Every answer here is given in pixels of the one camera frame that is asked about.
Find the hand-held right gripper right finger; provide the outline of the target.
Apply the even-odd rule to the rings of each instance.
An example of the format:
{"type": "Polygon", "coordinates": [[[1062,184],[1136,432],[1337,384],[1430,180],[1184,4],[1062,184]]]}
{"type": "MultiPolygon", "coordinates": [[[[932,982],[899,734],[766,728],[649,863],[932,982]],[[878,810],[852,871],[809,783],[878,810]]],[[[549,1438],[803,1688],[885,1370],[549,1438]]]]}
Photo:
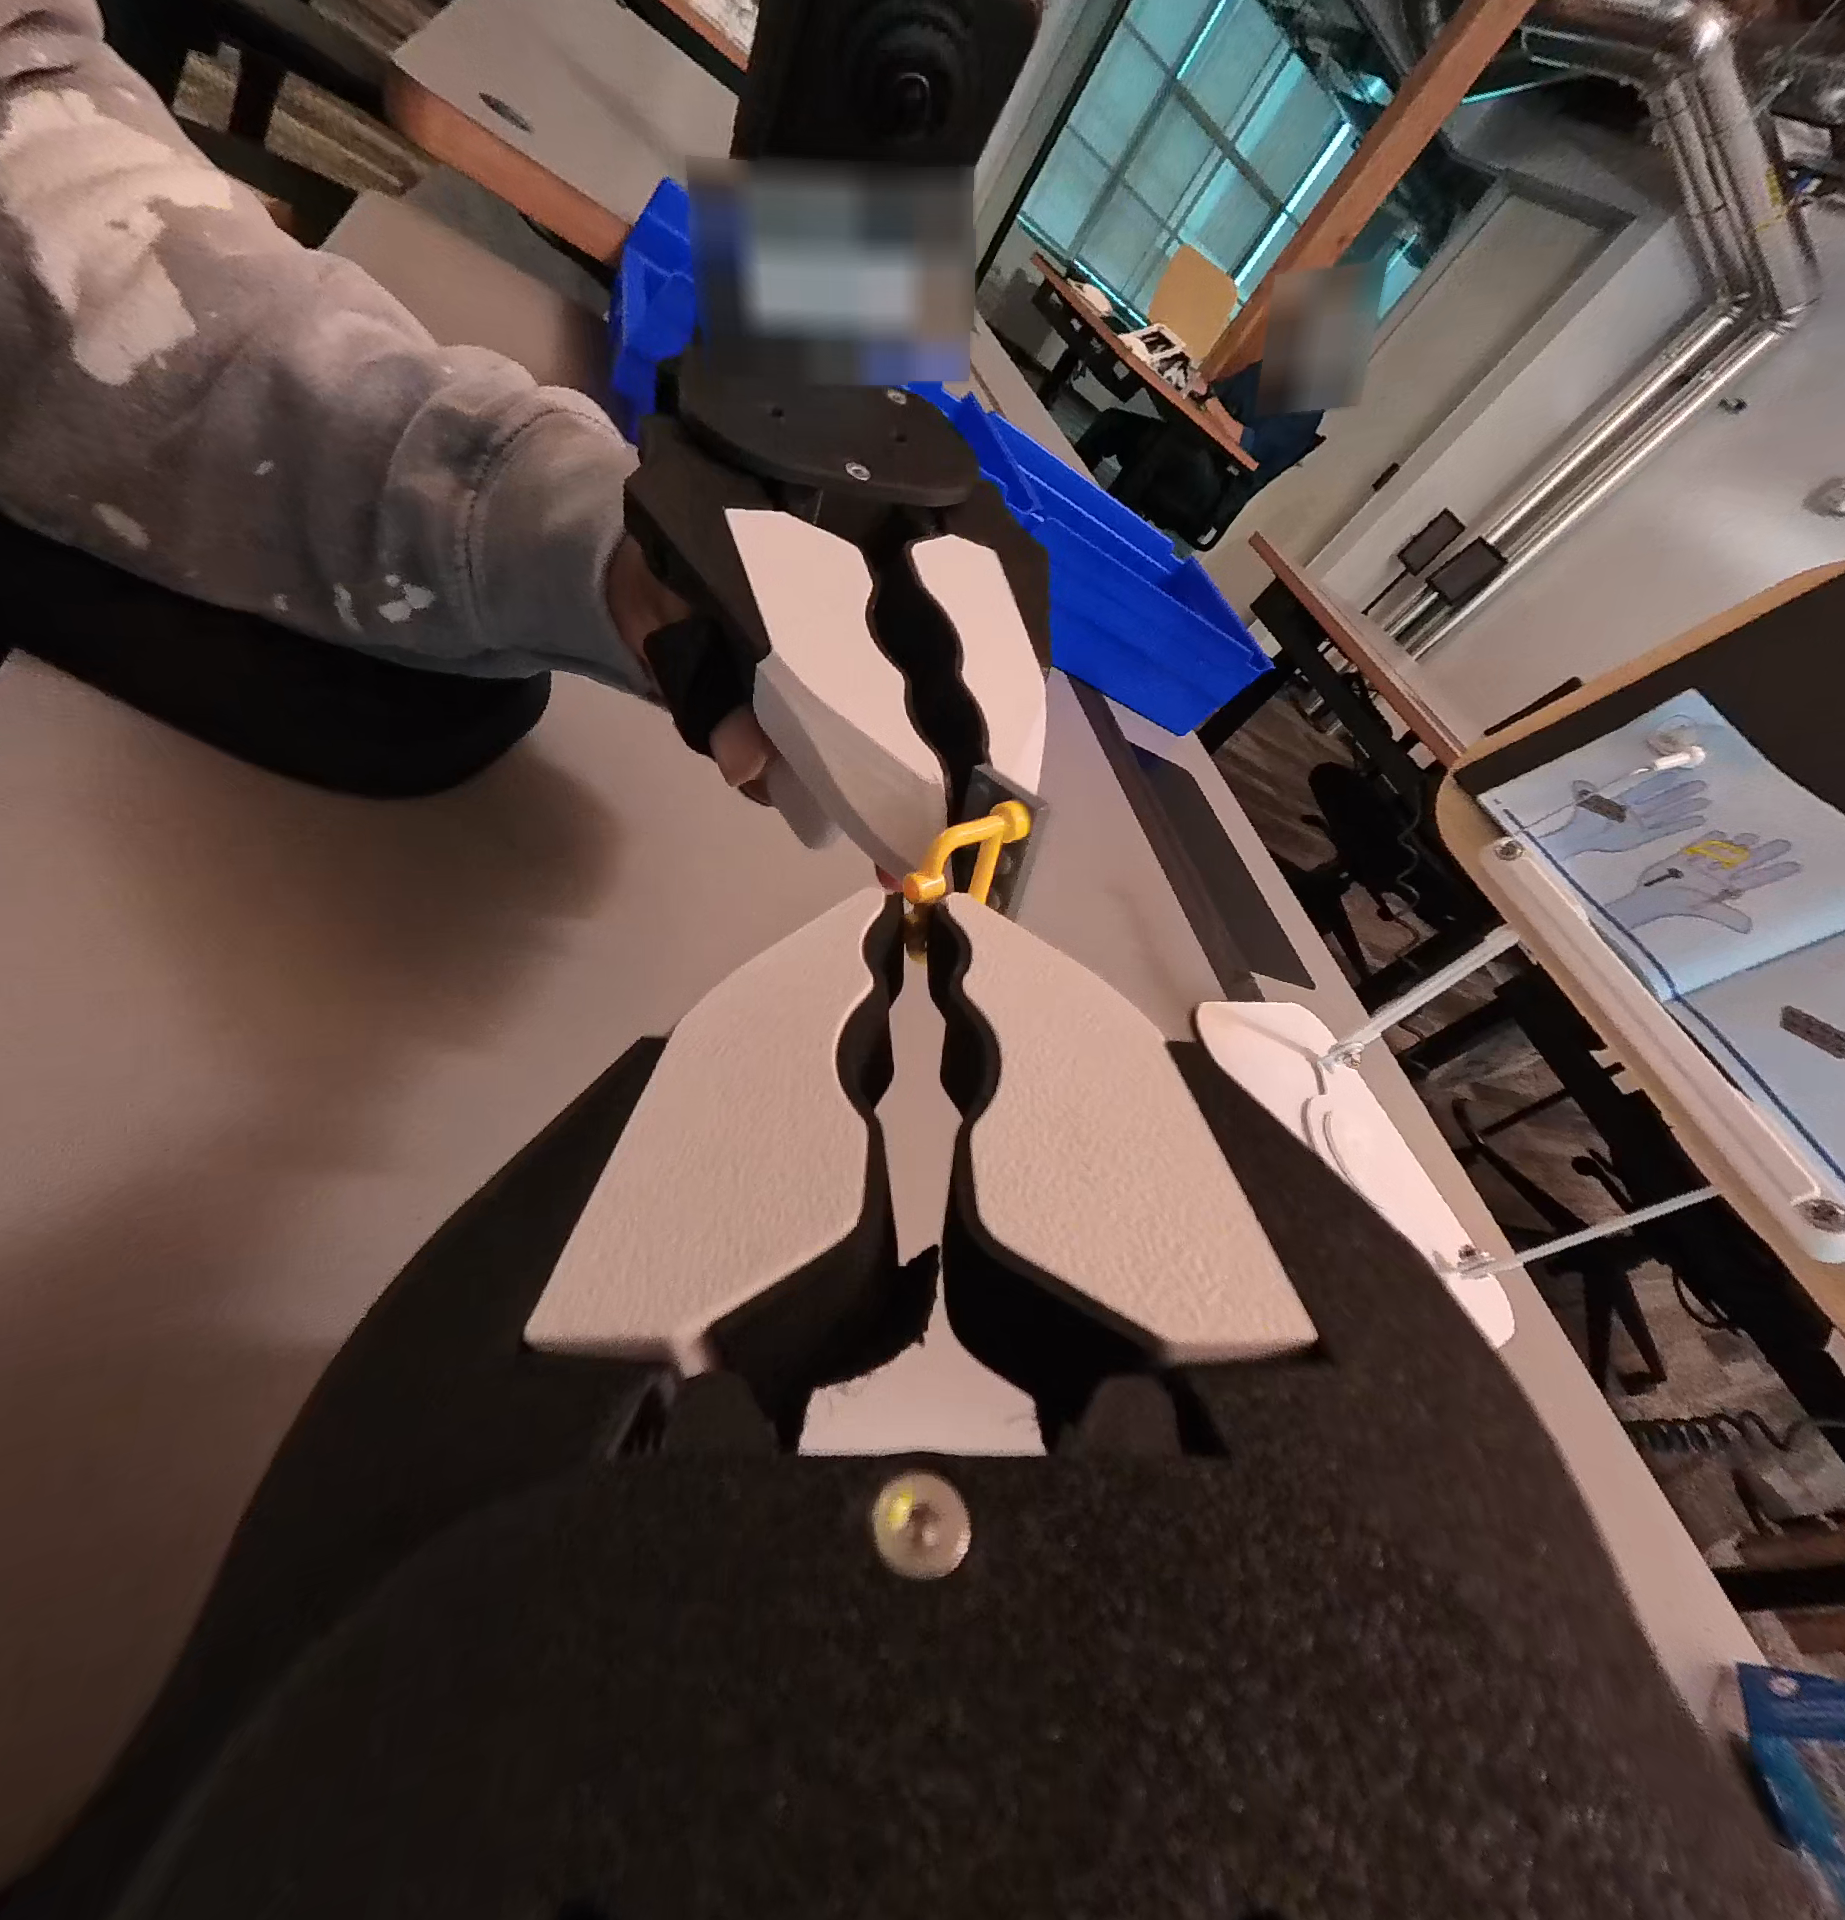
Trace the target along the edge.
{"type": "Polygon", "coordinates": [[[993,908],[937,906],[958,1144],[941,1290],[1018,1388],[1303,1355],[1300,1304],[1158,1028],[993,908]]]}

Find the person's left forearm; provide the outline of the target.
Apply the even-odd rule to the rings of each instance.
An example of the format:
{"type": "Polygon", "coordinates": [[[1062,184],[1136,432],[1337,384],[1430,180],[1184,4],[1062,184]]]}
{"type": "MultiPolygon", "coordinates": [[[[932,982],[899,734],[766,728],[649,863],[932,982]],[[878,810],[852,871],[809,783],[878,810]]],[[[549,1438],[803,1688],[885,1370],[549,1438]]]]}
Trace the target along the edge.
{"type": "Polygon", "coordinates": [[[7,518],[375,661],[649,698],[607,602],[634,470],[587,396],[285,236],[93,4],[0,4],[7,518]]]}

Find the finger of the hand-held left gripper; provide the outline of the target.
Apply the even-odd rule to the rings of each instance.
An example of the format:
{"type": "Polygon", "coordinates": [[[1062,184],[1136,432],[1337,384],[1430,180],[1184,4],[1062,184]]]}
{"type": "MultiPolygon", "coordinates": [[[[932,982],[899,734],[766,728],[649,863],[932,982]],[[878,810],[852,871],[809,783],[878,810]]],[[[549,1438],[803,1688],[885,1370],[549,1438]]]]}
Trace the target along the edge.
{"type": "Polygon", "coordinates": [[[993,549],[958,534],[925,541],[925,747],[937,797],[928,815],[960,815],[988,766],[1036,794],[1048,747],[1048,673],[993,549]]]}
{"type": "Polygon", "coordinates": [[[760,626],[752,707],[812,801],[869,862],[914,868],[958,803],[958,663],[914,571],[918,516],[818,526],[729,511],[760,626]]]}

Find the silver ventilation duct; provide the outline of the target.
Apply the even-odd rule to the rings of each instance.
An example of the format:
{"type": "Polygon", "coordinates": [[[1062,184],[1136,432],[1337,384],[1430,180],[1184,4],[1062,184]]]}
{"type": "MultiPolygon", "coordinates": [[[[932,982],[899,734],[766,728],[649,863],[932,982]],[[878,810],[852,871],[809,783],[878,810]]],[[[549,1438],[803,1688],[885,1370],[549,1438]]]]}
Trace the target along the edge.
{"type": "Polygon", "coordinates": [[[1412,661],[1435,651],[1612,500],[1722,388],[1795,333],[1820,290],[1727,6],[1541,4],[1520,36],[1531,61],[1628,84],[1650,106],[1677,174],[1709,305],[1583,418],[1473,539],[1500,558],[1485,586],[1456,604],[1426,586],[1414,591],[1389,628],[1412,661]]]}

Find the person's left hand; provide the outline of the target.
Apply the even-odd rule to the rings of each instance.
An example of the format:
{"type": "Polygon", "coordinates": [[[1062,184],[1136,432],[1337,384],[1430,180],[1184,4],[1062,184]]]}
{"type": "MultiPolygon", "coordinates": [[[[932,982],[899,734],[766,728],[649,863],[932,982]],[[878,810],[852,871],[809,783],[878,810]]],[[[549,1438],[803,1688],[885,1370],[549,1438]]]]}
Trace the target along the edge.
{"type": "MultiPolygon", "coordinates": [[[[622,537],[604,568],[601,597],[622,646],[642,678],[645,697],[662,707],[671,707],[649,665],[649,643],[658,633],[689,617],[687,602],[659,581],[640,544],[630,534],[622,537]]],[[[738,792],[752,803],[765,809],[774,803],[766,781],[775,763],[775,750],[749,707],[727,707],[705,736],[699,752],[713,761],[729,789],[738,792]]]]}

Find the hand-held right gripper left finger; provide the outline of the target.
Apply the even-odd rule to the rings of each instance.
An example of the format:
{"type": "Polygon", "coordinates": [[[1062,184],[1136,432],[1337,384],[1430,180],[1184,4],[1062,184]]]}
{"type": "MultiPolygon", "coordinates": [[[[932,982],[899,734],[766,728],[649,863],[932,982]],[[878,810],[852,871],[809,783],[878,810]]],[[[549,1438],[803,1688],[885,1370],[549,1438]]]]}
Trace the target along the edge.
{"type": "Polygon", "coordinates": [[[845,1383],[918,1342],[878,1103],[902,908],[851,897],[752,957],[663,1039],[524,1324],[533,1353],[845,1383]]]}

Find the wooden desk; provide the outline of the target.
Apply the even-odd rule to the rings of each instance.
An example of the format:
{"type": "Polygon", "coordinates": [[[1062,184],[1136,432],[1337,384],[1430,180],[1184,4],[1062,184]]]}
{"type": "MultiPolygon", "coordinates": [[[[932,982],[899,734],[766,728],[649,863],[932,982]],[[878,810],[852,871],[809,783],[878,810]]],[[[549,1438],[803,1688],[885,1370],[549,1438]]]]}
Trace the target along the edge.
{"type": "Polygon", "coordinates": [[[390,59],[388,122],[610,268],[667,180],[727,157],[752,3],[454,3],[390,59]]]}

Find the blue lego set box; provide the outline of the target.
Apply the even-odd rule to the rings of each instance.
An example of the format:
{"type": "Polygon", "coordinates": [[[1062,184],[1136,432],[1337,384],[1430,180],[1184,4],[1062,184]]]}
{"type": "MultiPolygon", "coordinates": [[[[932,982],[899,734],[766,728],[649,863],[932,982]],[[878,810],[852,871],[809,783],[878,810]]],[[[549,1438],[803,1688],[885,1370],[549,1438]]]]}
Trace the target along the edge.
{"type": "Polygon", "coordinates": [[[1794,1851],[1845,1906],[1845,1683],[1736,1666],[1752,1773],[1794,1851]]]}

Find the lego instruction booklet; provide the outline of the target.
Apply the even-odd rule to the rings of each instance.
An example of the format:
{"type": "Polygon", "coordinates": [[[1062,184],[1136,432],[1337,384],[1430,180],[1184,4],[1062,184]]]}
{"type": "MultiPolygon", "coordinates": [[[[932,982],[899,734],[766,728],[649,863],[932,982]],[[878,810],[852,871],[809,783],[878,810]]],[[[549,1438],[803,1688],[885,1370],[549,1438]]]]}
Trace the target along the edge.
{"type": "Polygon", "coordinates": [[[1845,815],[1698,690],[1478,803],[1845,1205],[1845,815]]]}

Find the white booklet stand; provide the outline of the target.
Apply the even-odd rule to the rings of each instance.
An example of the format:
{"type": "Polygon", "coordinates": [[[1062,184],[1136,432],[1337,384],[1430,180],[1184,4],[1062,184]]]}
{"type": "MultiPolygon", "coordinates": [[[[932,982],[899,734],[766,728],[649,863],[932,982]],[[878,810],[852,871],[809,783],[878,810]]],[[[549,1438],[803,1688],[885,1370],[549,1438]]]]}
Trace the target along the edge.
{"type": "Polygon", "coordinates": [[[1508,919],[1473,938],[1458,932],[1452,961],[1440,973],[1392,996],[1346,1044],[1291,1005],[1247,1013],[1239,1004],[1199,1005],[1197,1041],[1210,1044],[1217,1068],[1430,1261],[1477,1329],[1500,1349],[1510,1337],[1510,1309],[1493,1273],[1548,1259],[1561,1243],[1505,1261],[1462,1245],[1449,1205],[1425,1196],[1428,1172],[1403,1144],[1396,1125],[1379,1117],[1375,1093],[1364,1084],[1362,1057],[1375,1057],[1382,1034],[1409,1012],[1486,961],[1519,948],[1534,967],[1535,984],[1556,991],[1628,1073],[1628,1083],[1613,1091],[1613,1114],[1597,1118],[1604,1142],[1618,1144],[1640,1118],[1650,1121],[1648,1140],[1634,1140],[1634,1160],[1640,1188],[1653,1196],[1652,1209],[1604,1219],[1593,1235],[1638,1232],[1659,1219],[1719,1203],[1845,1340],[1845,1224],[1827,1201],[1826,1179],[1801,1167],[1799,1148],[1750,1110],[1747,1097],[1698,1057],[1694,1041],[1662,1009],[1646,1002],[1612,957],[1589,953],[1587,932],[1575,931],[1561,903],[1546,903],[1541,894],[1545,881],[1531,874],[1528,855],[1486,851],[1485,815],[1456,777],[1466,766],[1529,743],[1558,749],[1559,734],[1582,713],[1659,688],[1670,668],[1717,668],[1730,661],[1747,667],[1750,643],[1771,643],[1789,608],[1798,620],[1809,620],[1812,633],[1823,633],[1830,613],[1845,613],[1845,561],[1799,572],[1466,749],[1414,687],[1412,667],[1396,646],[1353,611],[1340,608],[1317,579],[1264,537],[1253,537],[1252,544],[1270,563],[1270,588],[1256,602],[1256,613],[1276,639],[1278,665],[1322,683],[1317,646],[1329,643],[1400,717],[1407,734],[1428,749],[1442,769],[1435,815],[1444,853],[1470,892],[1486,908],[1505,908],[1508,919]]]}

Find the small yellow lego piece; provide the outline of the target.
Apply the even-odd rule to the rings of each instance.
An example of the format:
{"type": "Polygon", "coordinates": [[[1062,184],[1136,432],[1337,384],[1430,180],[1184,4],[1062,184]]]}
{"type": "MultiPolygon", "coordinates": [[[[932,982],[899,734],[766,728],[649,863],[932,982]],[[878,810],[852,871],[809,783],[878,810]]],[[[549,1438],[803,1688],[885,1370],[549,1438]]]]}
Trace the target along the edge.
{"type": "Polygon", "coordinates": [[[1032,803],[993,801],[988,812],[937,836],[918,866],[899,878],[897,899],[913,916],[947,899],[1012,916],[1030,874],[1035,826],[1032,803]]]}

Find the black mesh office chair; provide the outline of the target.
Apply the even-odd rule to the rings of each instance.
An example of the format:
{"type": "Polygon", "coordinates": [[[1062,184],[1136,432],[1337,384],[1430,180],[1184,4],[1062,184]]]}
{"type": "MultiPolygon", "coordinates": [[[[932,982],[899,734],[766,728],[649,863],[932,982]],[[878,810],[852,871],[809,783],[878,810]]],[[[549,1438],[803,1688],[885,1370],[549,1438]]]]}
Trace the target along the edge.
{"type": "Polygon", "coordinates": [[[478,779],[551,707],[551,678],[375,661],[146,583],[0,514],[0,668],[23,657],[242,766],[359,799],[478,779]]]}

